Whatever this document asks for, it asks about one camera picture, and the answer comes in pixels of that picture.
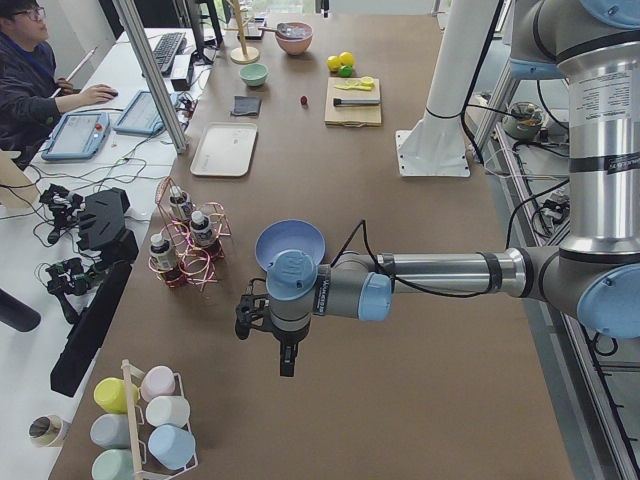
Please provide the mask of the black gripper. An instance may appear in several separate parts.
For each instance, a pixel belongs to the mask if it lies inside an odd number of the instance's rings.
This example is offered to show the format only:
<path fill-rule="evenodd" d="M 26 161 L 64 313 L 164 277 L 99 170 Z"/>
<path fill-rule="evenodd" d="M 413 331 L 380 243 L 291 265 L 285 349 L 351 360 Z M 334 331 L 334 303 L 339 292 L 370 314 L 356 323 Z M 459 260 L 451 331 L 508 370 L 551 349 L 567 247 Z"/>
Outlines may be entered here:
<path fill-rule="evenodd" d="M 280 375 L 293 377 L 299 343 L 306 338 L 306 316 L 291 320 L 270 313 L 267 321 L 280 342 Z"/>

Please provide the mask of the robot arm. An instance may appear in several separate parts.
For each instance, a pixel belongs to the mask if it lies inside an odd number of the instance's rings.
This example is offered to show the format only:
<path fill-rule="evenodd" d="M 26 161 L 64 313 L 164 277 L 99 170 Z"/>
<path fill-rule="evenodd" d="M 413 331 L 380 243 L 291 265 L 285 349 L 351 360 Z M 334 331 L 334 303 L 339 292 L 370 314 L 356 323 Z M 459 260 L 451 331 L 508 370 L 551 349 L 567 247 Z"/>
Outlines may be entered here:
<path fill-rule="evenodd" d="M 265 261 L 263 323 L 292 376 L 315 315 L 381 320 L 398 291 L 504 292 L 553 305 L 612 338 L 639 334 L 639 5 L 519 1 L 511 75 L 563 78 L 569 92 L 570 231 L 556 247 L 501 253 L 339 256 L 286 249 Z"/>

